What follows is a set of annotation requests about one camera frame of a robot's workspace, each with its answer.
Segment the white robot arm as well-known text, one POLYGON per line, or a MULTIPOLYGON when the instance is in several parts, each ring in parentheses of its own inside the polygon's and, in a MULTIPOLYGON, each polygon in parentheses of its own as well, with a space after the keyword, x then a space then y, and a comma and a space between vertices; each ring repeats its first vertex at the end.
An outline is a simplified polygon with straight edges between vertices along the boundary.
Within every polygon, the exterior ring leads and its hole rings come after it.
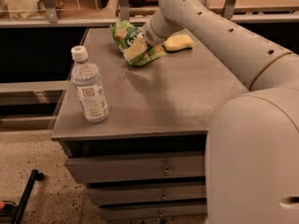
POLYGON ((126 60, 188 29, 247 88, 214 115, 206 138, 209 224, 299 224, 299 57, 207 9, 159 0, 126 60))

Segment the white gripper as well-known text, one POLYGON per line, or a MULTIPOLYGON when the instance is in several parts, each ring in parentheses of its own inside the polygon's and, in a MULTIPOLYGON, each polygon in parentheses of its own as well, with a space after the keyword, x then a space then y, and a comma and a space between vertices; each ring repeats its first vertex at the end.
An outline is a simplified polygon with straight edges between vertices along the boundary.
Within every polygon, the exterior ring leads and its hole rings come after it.
POLYGON ((148 45, 157 46, 163 44, 173 33, 181 31, 182 27, 168 20, 162 11, 158 9, 142 26, 141 35, 131 47, 124 52, 126 61, 131 61, 148 49, 148 45))

